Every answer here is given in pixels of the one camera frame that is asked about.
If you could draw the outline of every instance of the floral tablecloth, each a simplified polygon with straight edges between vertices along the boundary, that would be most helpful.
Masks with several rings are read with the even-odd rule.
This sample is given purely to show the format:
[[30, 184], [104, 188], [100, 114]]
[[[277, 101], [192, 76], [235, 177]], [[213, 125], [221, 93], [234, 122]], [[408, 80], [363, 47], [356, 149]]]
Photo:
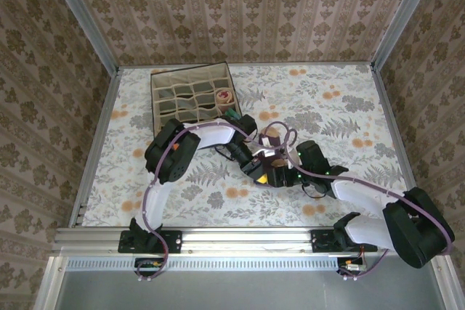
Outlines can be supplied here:
[[[144, 151], [153, 140], [150, 72], [124, 69], [111, 115], [84, 226], [127, 226], [147, 186]], [[404, 189], [387, 122], [368, 65], [231, 66], [243, 114], [259, 130], [284, 121], [299, 142], [315, 140], [330, 164], [349, 167], [366, 179]], [[311, 187], [309, 194], [317, 195]], [[238, 164], [199, 150], [166, 204], [168, 226], [332, 225], [350, 203], [315, 200], [300, 186], [258, 187]]]

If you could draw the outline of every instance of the wire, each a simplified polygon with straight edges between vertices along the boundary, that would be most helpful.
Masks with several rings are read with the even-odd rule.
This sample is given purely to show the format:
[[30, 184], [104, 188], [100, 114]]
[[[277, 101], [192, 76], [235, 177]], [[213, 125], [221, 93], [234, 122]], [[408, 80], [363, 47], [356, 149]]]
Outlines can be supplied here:
[[323, 193], [323, 195], [320, 196], [311, 196], [306, 190], [304, 185], [302, 185], [302, 190], [304, 191], [305, 195], [308, 196], [311, 199], [323, 199], [326, 196], [326, 193]]
[[228, 159], [229, 161], [234, 161], [233, 158], [227, 156], [227, 155], [224, 154], [223, 152], [220, 152], [219, 149], [218, 149], [218, 147], [214, 147], [214, 149], [215, 149], [215, 150], [217, 151], [217, 153], [220, 154], [223, 158], [226, 158], [226, 159]]
[[258, 134], [259, 134], [258, 129], [255, 129], [255, 135], [254, 135], [254, 137], [253, 137], [252, 139], [255, 140], [255, 139], [256, 139], [256, 136], [257, 136]]
[[370, 274], [371, 272], [373, 272], [373, 270], [378, 266], [378, 264], [384, 259], [384, 257], [386, 257], [387, 253], [389, 252], [389, 250], [385, 250], [384, 253], [381, 255], [381, 257], [379, 257], [379, 259], [377, 261], [375, 261], [373, 263], [372, 266], [370, 266], [370, 268], [366, 271], [366, 272], [361, 272], [359, 274], [353, 274], [352, 272], [350, 272], [349, 270], [345, 269], [345, 268], [339, 268], [339, 270], [341, 272], [344, 272], [346, 275], [346, 277], [350, 278], [350, 279], [358, 279], [360, 277], [364, 277], [368, 274]]
[[[155, 266], [155, 264], [153, 263], [153, 261], [151, 261], [150, 259], [145, 259], [143, 261], [140, 261], [138, 264], [137, 264], [137, 269], [136, 269], [136, 275], [139, 276], [139, 281], [142, 281], [144, 279], [144, 277], [142, 276], [142, 274], [140, 273], [140, 267], [142, 265], [145, 265], [145, 264], [152, 264]], [[157, 277], [159, 274], [157, 274], [157, 272], [151, 274], [150, 276], [146, 276], [145, 279], [147, 281], [151, 281], [151, 279]]]
[[[165, 267], [166, 263], [168, 262], [168, 245], [166, 244], [165, 239], [163, 239], [162, 236], [159, 235], [159, 233], [157, 233], [157, 231], [155, 231], [153, 228], [151, 228], [148, 221], [147, 221], [146, 208], [147, 208], [147, 198], [148, 198], [148, 194], [150, 192], [150, 189], [152, 189], [153, 185], [155, 185], [155, 183], [157, 181], [157, 178], [158, 178], [158, 175], [160, 173], [161, 166], [162, 166], [163, 162], [165, 161], [166, 157], [168, 156], [169, 151], [172, 149], [172, 147], [178, 141], [178, 139], [181, 138], [185, 133], [189, 132], [190, 130], [202, 129], [204, 127], [212, 127], [212, 126], [227, 126], [227, 127], [232, 128], [232, 129], [235, 129], [237, 132], [242, 134], [246, 139], [248, 139], [251, 144], [255, 144], [257, 147], [259, 147], [261, 149], [265, 149], [265, 150], [284, 149], [284, 153], [286, 154], [286, 157], [287, 157], [288, 161], [291, 163], [291, 165], [293, 167], [295, 167], [298, 171], [300, 171], [303, 174], [306, 174], [308, 176], [313, 176], [313, 177], [322, 178], [322, 179], [335, 179], [335, 180], [342, 180], [342, 181], [352, 181], [354, 183], [359, 183], [359, 184], [365, 185], [366, 187], [377, 190], [377, 191], [379, 191], [379, 192], [381, 192], [381, 193], [383, 193], [385, 195], [393, 196], [396, 199], [403, 201], [406, 205], [409, 205], [411, 208], [415, 209], [418, 213], [423, 215], [425, 218], [429, 219], [441, 231], [441, 233], [444, 235], [445, 241], [447, 243], [446, 248], [445, 248], [445, 250], [443, 251], [442, 254], [450, 254], [450, 252], [452, 251], [452, 241], [450, 239], [449, 234], [447, 233], [445, 228], [442, 226], [442, 224], [435, 217], [433, 217], [431, 214], [426, 212], [423, 208], [421, 208], [418, 205], [412, 203], [411, 201], [407, 200], [403, 196], [401, 196], [401, 195], [399, 195], [399, 194], [397, 194], [395, 192], [391, 192], [388, 189], [385, 189], [383, 187], [380, 187], [379, 185], [370, 183], [369, 181], [364, 181], [362, 179], [352, 178], [352, 177], [349, 177], [349, 176], [328, 176], [328, 175], [324, 175], [324, 174], [314, 174], [313, 172], [304, 170], [302, 167], [299, 166], [298, 163], [296, 163], [294, 160], [292, 160], [292, 157], [289, 155], [289, 152], [288, 152], [288, 146], [291, 147], [297, 141], [297, 130], [296, 129], [290, 129], [282, 121], [273, 121], [272, 123], [270, 123], [267, 126], [264, 133], [266, 134], [269, 127], [271, 127], [272, 125], [275, 125], [275, 124], [279, 124], [279, 125], [283, 126], [286, 129], [286, 135], [284, 136], [283, 143], [281, 143], [281, 144], [279, 144], [279, 145], [277, 145], [275, 147], [265, 147], [264, 145], [254, 141], [246, 132], [244, 132], [243, 130], [241, 130], [237, 126], [234, 126], [234, 125], [232, 125], [230, 123], [227, 123], [227, 122], [219, 122], [219, 121], [215, 121], [215, 122], [211, 122], [211, 123], [203, 123], [201, 125], [194, 125], [194, 126], [187, 127], [185, 129], [181, 130], [172, 139], [172, 141], [168, 144], [168, 147], [166, 147], [166, 149], [163, 151], [163, 154], [160, 157], [160, 160], [158, 161], [157, 167], [155, 169], [155, 177], [152, 180], [152, 182], [150, 183], [150, 185], [148, 186], [148, 188], [145, 190], [144, 198], [143, 198], [143, 201], [142, 201], [142, 220], [144, 221], [144, 224], [148, 228], [148, 230], [151, 233], [153, 233], [161, 241], [161, 244], [163, 245], [163, 251], [164, 251], [163, 263], [161, 264], [160, 269], [158, 269], [158, 271], [152, 277], [150, 277], [150, 279], [147, 278], [147, 277], [143, 277], [140, 274], [140, 268], [138, 268], [136, 274], [137, 274], [137, 276], [139, 276], [139, 278], [141, 280], [151, 280], [151, 279], [157, 277], [163, 271], [163, 268]], [[289, 143], [289, 139], [291, 138], [291, 134], [294, 134], [294, 139], [292, 140], [291, 143]], [[373, 266], [369, 270], [367, 270], [366, 272], [360, 273], [357, 276], [353, 275], [352, 273], [349, 273], [348, 271], [346, 271], [346, 273], [349, 273], [349, 275], [351, 277], [365, 276], [365, 275], [369, 274], [370, 272], [372, 272], [372, 270], [379, 264], [379, 262], [385, 257], [386, 254], [387, 254], [387, 250], [381, 256], [381, 258], [376, 263], [374, 263]]]
[[[354, 262], [354, 261], [358, 261], [360, 259], [360, 257], [362, 256], [362, 250], [363, 250], [363, 245], [360, 246], [360, 252], [358, 253], [358, 256], [356, 256], [354, 259], [349, 259], [348, 261], [350, 261], [351, 263]], [[339, 267], [345, 265], [344, 262], [340, 263], [339, 264]]]

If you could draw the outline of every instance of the wall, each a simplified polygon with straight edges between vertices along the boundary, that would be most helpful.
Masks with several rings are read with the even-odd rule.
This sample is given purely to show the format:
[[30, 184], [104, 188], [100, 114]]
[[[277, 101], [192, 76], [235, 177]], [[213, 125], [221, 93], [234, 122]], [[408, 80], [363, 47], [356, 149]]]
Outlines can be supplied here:
[[84, 0], [119, 65], [371, 61], [401, 0]]
[[417, 184], [456, 234], [465, 288], [465, 0], [421, 0], [381, 75]]
[[28, 309], [109, 82], [64, 0], [0, 0], [0, 308]]

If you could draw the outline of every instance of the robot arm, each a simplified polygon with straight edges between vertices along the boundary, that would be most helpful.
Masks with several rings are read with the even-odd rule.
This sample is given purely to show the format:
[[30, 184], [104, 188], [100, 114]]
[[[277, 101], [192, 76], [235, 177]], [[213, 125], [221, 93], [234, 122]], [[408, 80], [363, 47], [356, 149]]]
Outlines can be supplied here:
[[[344, 179], [348, 176], [355, 178], [356, 175], [342, 166], [330, 166], [314, 141], [306, 141], [296, 147], [299, 165], [313, 174], [332, 176], [331, 179], [309, 176], [292, 166], [269, 166], [263, 156], [252, 155], [244, 143], [244, 135], [234, 131], [228, 124], [240, 128], [248, 135], [256, 131], [255, 121], [249, 115], [240, 119], [218, 119], [217, 124], [211, 127], [202, 128], [189, 124], [191, 131], [183, 134], [167, 152], [166, 157], [162, 158], [170, 142], [185, 128], [176, 119], [171, 119], [148, 147], [145, 152], [147, 170], [155, 173], [158, 163], [162, 162], [158, 181], [150, 188], [145, 206], [145, 218], [152, 228], [161, 226], [163, 209], [173, 182], [186, 172], [195, 151], [224, 144], [231, 157], [239, 163], [242, 172], [257, 183], [266, 183], [272, 187], [312, 185], [324, 195], [354, 203], [369, 211], [372, 215], [370, 217], [350, 213], [334, 224], [334, 241], [331, 244], [337, 244], [341, 250], [357, 250], [360, 249], [360, 244], [375, 245], [395, 250], [409, 265], [420, 268], [447, 245], [443, 233], [427, 217], [418, 214], [395, 197], [387, 196], [355, 180]], [[440, 222], [452, 241], [455, 239], [452, 230], [425, 191], [413, 188], [408, 192], [390, 192], [405, 197], [425, 210]], [[139, 224], [138, 229], [141, 227], [149, 230], [142, 219], [142, 211], [132, 225], [135, 222]]]

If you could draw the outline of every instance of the metal bar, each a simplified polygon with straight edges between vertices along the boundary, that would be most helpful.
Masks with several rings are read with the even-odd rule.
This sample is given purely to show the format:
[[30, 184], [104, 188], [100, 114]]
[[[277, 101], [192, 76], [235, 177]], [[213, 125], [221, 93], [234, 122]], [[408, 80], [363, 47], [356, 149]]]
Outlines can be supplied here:
[[[152, 69], [179, 69], [179, 68], [191, 68], [199, 65], [122, 65], [120, 69], [135, 69], [135, 68], [152, 68]], [[288, 67], [291, 65], [370, 65], [370, 62], [366, 61], [354, 61], [354, 62], [254, 62], [254, 63], [228, 63], [230, 67], [261, 67], [263, 65], [276, 67], [283, 66]]]
[[[182, 231], [178, 256], [257, 257], [257, 256], [355, 256], [356, 253], [313, 253], [311, 229], [328, 227], [281, 228], [177, 228]], [[59, 229], [52, 253], [57, 256], [135, 256], [118, 253], [119, 238], [125, 228]]]
[[94, 181], [95, 172], [97, 171], [100, 153], [102, 152], [103, 142], [105, 141], [105, 134], [107, 133], [113, 106], [115, 104], [116, 97], [118, 96], [121, 74], [122, 70], [119, 70], [111, 78], [107, 96], [105, 97], [105, 101], [102, 106], [99, 122], [95, 129], [95, 135], [90, 148], [89, 157], [87, 158], [86, 167], [84, 168], [82, 180], [79, 184], [78, 194], [76, 195], [76, 201], [74, 203], [73, 212], [71, 213], [68, 225], [69, 227], [74, 227], [76, 225], [81, 205], [84, 203], [87, 204], [87, 199], [89, 198], [92, 182]]
[[400, 169], [404, 176], [405, 185], [407, 189], [415, 187], [415, 178], [413, 177], [412, 168], [408, 162], [407, 152], [405, 151], [402, 137], [400, 136], [399, 128], [395, 122], [394, 112], [392, 112], [391, 103], [387, 96], [384, 83], [381, 79], [379, 69], [373, 68], [372, 70], [373, 79], [375, 81], [376, 90], [378, 91], [379, 100], [383, 107], [384, 115], [386, 116], [387, 127], [391, 134], [392, 142], [394, 143], [395, 152], [397, 153], [397, 159], [399, 160]]
[[66, 0], [66, 3], [71, 8], [74, 16], [79, 22], [79, 25], [86, 34], [90, 43], [98, 54], [100, 61], [105, 66], [110, 76], [114, 76], [118, 69], [118, 63], [111, 53], [107, 45], [105, 37], [99, 31], [90, 11], [82, 0]]
[[373, 58], [374, 66], [378, 70], [381, 70], [392, 49], [394, 49], [400, 34], [402, 34], [408, 21], [411, 19], [419, 2], [420, 0], [402, 0], [400, 3]]
[[55, 309], [67, 262], [67, 257], [49, 257], [34, 310]]
[[[386, 116], [389, 132], [394, 142], [395, 151], [399, 160], [399, 165], [402, 170], [405, 185], [407, 189], [416, 186], [415, 177], [413, 176], [412, 168], [408, 162], [407, 152], [405, 151], [399, 128], [395, 122], [394, 113], [392, 112], [389, 98], [387, 97], [386, 89], [384, 88], [381, 79], [380, 70], [375, 66], [373, 68], [373, 79], [376, 89], [378, 90], [379, 99]], [[444, 301], [447, 310], [465, 309], [464, 293], [458, 281], [457, 273], [452, 265], [450, 256], [437, 256], [431, 260], [434, 275], [437, 284], [439, 285], [442, 300]]]

